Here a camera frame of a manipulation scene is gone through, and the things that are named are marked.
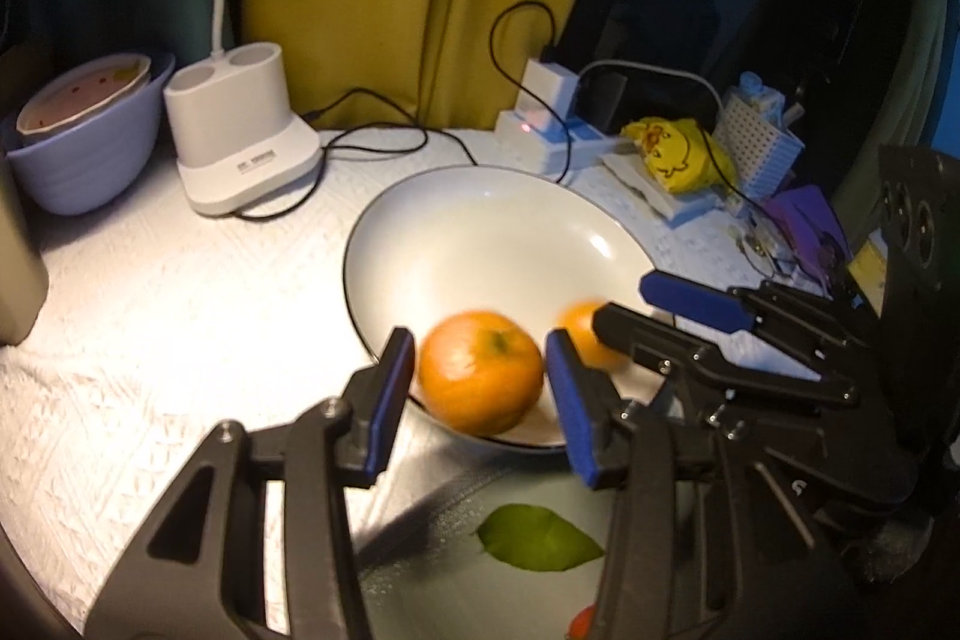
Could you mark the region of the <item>lavender bowl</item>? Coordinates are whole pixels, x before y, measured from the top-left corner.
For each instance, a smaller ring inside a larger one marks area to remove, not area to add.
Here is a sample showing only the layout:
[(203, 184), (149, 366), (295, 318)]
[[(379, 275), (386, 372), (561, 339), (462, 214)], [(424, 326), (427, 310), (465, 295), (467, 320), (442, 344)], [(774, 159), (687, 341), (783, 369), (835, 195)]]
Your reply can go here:
[(21, 190), (47, 213), (80, 216), (119, 197), (145, 169), (163, 120), (163, 88), (172, 53), (151, 52), (149, 80), (130, 97), (43, 142), (18, 140), (2, 122), (2, 149)]

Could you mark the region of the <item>purple cloth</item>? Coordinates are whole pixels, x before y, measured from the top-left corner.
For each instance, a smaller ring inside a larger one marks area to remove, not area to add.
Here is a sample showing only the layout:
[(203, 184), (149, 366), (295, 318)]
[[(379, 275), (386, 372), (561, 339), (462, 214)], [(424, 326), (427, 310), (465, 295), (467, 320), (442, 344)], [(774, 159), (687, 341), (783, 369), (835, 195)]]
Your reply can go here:
[(809, 273), (844, 266), (851, 252), (835, 210), (816, 185), (782, 190), (765, 203)]

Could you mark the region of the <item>white plastic basket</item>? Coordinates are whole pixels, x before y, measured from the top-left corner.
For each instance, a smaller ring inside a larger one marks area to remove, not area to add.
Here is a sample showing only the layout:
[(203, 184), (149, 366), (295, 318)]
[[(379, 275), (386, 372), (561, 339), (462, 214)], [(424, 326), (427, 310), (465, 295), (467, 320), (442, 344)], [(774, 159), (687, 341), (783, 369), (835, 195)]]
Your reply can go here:
[(782, 109), (784, 99), (770, 88), (757, 96), (731, 89), (724, 96), (716, 140), (736, 166), (737, 188), (755, 202), (781, 187), (804, 149), (804, 143), (782, 126)]

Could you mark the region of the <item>round grey placemat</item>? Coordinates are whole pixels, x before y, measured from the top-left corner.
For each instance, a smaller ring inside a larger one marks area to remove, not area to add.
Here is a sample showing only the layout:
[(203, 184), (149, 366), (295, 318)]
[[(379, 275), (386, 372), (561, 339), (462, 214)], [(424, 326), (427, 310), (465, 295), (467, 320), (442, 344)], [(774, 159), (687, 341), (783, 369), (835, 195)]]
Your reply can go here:
[[(285, 437), (285, 578), (291, 637), (366, 638), (371, 626), (359, 586), (334, 445), (347, 424), (342, 399), (304, 413)], [(370, 537), (371, 567), (389, 555), (397, 591), (410, 596), (420, 626), (451, 638), (535, 638), (542, 622), (571, 611), (556, 585), (569, 572), (526, 572), (493, 559), (475, 536), (509, 502), (508, 489), (530, 494), (551, 486), (581, 497), (569, 479), (551, 481), (566, 463), (560, 447), (493, 447), (457, 438), (413, 411), (402, 419), (405, 476), (427, 481), (417, 498)]]

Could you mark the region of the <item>white power strip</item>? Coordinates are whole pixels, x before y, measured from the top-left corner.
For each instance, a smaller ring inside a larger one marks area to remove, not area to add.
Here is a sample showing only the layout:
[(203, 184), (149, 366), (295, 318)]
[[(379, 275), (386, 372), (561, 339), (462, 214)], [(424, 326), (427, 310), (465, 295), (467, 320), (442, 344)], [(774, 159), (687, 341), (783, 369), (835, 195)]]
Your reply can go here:
[(511, 149), (527, 170), (548, 177), (597, 166), (605, 154), (633, 151), (625, 138), (604, 135), (578, 117), (569, 117), (564, 127), (553, 117), (548, 117), (546, 125), (535, 125), (516, 110), (498, 115), (494, 138)]

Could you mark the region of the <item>white charger plug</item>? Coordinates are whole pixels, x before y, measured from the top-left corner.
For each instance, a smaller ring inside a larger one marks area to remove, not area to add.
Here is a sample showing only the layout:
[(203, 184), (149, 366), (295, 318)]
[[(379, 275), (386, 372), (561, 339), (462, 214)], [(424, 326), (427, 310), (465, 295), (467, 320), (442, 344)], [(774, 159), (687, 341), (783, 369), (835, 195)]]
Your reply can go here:
[(576, 73), (553, 62), (529, 58), (514, 110), (534, 130), (553, 131), (558, 119), (569, 117), (576, 91)]

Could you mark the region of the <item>white embossed table cloth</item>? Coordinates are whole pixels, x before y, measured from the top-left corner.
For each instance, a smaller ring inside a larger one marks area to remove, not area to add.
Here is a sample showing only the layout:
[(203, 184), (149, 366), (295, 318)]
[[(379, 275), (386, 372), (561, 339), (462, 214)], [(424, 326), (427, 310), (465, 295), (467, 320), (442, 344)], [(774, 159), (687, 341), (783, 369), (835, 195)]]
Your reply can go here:
[(368, 360), (342, 291), (359, 211), (468, 163), (512, 154), (486, 131), (361, 131), (257, 224), (195, 214), (158, 146), (104, 208), (32, 214), (49, 292), (2, 354), (2, 525), (69, 627), (213, 425), (283, 424), (342, 392)]

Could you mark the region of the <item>yellow duck bag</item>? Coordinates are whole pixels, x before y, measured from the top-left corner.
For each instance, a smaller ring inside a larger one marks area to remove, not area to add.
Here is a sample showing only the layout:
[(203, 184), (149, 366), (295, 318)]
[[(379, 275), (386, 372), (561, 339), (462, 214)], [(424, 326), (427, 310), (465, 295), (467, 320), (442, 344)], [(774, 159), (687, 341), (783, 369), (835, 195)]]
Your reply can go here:
[(737, 183), (731, 156), (695, 119), (646, 117), (625, 125), (620, 135), (633, 143), (647, 172), (667, 193), (690, 195)]

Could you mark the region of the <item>steel tumbler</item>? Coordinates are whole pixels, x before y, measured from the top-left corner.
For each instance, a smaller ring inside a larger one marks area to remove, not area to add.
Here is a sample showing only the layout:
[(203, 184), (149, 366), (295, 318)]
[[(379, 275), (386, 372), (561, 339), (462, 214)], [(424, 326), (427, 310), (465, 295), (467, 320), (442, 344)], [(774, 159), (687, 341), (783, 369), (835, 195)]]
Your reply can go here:
[(0, 197), (0, 339), (20, 344), (31, 333), (49, 291), (49, 275), (29, 234), (18, 188), (2, 159)]

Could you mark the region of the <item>white bowl with dark rim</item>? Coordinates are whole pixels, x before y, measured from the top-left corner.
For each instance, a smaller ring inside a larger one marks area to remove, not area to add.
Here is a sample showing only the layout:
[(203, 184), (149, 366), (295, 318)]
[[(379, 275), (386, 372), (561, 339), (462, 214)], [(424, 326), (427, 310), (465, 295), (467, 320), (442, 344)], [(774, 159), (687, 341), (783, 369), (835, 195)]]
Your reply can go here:
[(644, 302), (654, 263), (628, 227), (576, 191), (503, 167), (452, 166), (381, 191), (350, 230), (342, 283), (370, 356), (404, 326), (416, 339), (451, 315), (505, 315), (535, 342), (578, 302)]

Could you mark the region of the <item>green leaf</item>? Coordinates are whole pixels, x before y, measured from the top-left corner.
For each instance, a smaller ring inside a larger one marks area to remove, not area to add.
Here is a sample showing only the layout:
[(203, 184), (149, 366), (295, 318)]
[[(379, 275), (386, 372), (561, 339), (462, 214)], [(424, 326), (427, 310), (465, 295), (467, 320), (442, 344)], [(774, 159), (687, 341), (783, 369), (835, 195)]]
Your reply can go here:
[(567, 572), (605, 555), (601, 544), (571, 521), (528, 503), (494, 509), (475, 536), (490, 557), (526, 572)]

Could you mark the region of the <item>red cherry tomato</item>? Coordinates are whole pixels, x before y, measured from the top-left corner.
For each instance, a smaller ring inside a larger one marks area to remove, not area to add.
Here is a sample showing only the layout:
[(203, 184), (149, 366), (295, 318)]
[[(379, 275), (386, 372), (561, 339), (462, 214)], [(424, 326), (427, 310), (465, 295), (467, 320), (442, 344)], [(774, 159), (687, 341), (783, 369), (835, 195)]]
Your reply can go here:
[(568, 624), (566, 640), (586, 640), (589, 637), (592, 622), (594, 622), (594, 614), (596, 614), (594, 604), (589, 604), (589, 606), (581, 609)]

